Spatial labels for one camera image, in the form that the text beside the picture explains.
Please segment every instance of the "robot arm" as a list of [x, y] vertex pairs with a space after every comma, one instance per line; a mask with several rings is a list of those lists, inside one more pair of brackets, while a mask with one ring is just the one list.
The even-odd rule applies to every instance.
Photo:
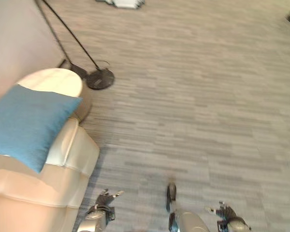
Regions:
[[219, 202], [220, 208], [214, 209], [206, 207], [205, 209], [211, 214], [215, 214], [222, 218], [222, 221], [217, 221], [219, 232], [250, 232], [251, 228], [245, 221], [236, 215], [234, 210], [224, 202]]
[[108, 222], [115, 220], [115, 209], [109, 207], [109, 204], [123, 192], [119, 191], [117, 194], [109, 195], [108, 189], [103, 190], [96, 199], [96, 204], [87, 211], [77, 232], [104, 231]]

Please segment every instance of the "blue pillow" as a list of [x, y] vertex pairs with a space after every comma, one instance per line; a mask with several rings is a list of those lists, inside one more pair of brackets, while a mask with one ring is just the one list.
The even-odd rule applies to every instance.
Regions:
[[0, 99], [0, 154], [39, 173], [54, 139], [81, 100], [14, 86]]

